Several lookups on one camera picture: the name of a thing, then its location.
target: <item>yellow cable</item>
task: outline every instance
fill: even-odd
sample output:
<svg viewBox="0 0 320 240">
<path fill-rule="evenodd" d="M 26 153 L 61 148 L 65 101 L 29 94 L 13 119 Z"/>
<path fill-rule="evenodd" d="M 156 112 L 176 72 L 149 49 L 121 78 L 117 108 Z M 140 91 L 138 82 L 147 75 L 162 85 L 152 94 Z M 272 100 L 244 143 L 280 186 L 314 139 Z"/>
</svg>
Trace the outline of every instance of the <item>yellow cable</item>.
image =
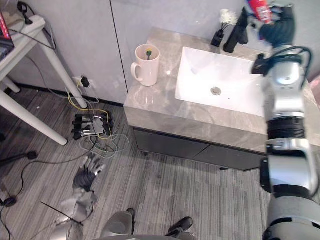
<svg viewBox="0 0 320 240">
<path fill-rule="evenodd" d="M 108 140 L 108 137 L 102 137 L 100 134 L 98 134 L 98 138 L 102 139 L 102 140 Z"/>
<path fill-rule="evenodd" d="M 71 100 L 71 97 L 70 97 L 70 94 L 68 93 L 68 100 L 69 100 L 69 103 L 72 105 L 72 106 L 74 106 L 76 109 L 78 109 L 78 110 L 80 110 L 80 111 L 89 111 L 89 109 L 83 109 L 83 108 L 80 108 L 80 107 L 78 107 L 77 105 L 75 105 L 73 102 L 72 102 L 72 100 Z M 100 112 L 103 112 L 103 113 L 105 113 L 106 114 L 106 121 L 107 121 L 107 123 L 109 123 L 109 121 L 108 121 L 108 118 L 109 118 L 109 114 L 108 114 L 108 112 L 107 111 L 105 111 L 105 110 L 102 110 L 102 109 L 97 109 L 97 108 L 94 108 L 94 109 L 91 109 L 91 110 L 95 110 L 95 111 L 100 111 Z M 110 131 L 110 136 L 112 135 L 112 133 L 111 133 L 111 128 L 110 128 L 110 126 L 108 125 L 108 128 L 109 128 L 109 131 Z"/>
</svg>

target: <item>black faucet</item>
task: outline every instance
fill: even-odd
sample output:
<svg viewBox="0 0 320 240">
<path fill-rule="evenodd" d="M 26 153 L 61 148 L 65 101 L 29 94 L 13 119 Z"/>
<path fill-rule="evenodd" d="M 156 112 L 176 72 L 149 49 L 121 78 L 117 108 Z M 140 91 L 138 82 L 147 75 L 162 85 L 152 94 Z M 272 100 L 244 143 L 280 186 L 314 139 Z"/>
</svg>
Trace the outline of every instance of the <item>black faucet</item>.
<svg viewBox="0 0 320 240">
<path fill-rule="evenodd" d="M 241 16 L 234 26 L 228 41 L 223 45 L 223 50 L 227 53 L 233 53 L 237 43 L 243 45 L 248 43 L 248 13 L 245 8 L 242 9 Z"/>
</svg>

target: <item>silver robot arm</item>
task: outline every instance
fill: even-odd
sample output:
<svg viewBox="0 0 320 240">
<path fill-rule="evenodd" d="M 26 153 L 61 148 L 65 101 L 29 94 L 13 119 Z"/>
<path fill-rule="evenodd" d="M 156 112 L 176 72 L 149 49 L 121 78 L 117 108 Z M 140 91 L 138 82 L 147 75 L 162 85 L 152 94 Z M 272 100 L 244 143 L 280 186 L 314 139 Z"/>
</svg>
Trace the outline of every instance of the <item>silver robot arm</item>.
<svg viewBox="0 0 320 240">
<path fill-rule="evenodd" d="M 273 46 L 272 56 L 260 54 L 251 73 L 263 74 L 264 114 L 267 122 L 267 157 L 261 161 L 261 187 L 272 193 L 268 228 L 263 240 L 320 239 L 320 206 L 312 201 L 319 178 L 315 157 L 305 135 L 302 89 L 312 53 L 294 46 L 295 20 L 291 4 L 275 4 L 279 20 L 249 22 Z M 307 68 L 302 53 L 309 53 Z"/>
<path fill-rule="evenodd" d="M 89 153 L 73 180 L 73 195 L 61 202 L 61 214 L 56 220 L 50 240 L 82 240 L 82 222 L 94 211 L 98 198 L 91 190 L 96 176 L 106 167 L 99 164 L 95 154 Z"/>
</svg>

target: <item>white mug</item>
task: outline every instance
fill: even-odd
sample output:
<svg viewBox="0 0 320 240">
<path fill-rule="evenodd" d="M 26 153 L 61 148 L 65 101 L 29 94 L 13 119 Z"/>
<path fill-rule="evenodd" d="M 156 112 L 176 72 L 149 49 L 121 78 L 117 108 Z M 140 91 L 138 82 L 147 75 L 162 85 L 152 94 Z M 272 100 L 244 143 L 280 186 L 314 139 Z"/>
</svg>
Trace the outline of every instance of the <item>white mug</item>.
<svg viewBox="0 0 320 240">
<path fill-rule="evenodd" d="M 131 65 L 131 74 L 135 80 L 144 86 L 152 86 L 157 83 L 160 63 L 160 51 L 153 45 L 144 44 L 135 49 L 136 62 Z"/>
</svg>

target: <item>dark cabinet door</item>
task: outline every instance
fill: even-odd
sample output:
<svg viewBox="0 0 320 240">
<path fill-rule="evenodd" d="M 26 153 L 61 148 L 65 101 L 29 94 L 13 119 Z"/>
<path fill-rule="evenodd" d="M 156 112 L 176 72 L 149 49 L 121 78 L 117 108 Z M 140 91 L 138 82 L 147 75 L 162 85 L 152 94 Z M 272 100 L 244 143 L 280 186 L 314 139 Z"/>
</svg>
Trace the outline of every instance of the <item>dark cabinet door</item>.
<svg viewBox="0 0 320 240">
<path fill-rule="evenodd" d="M 209 144 L 192 141 L 163 133 L 150 132 L 134 128 L 138 148 L 144 152 L 164 154 L 184 159 L 193 159 Z"/>
<path fill-rule="evenodd" d="M 265 155 L 259 152 L 245 151 L 220 145 L 211 145 L 193 160 L 237 170 L 251 170 L 260 167 Z"/>
</svg>

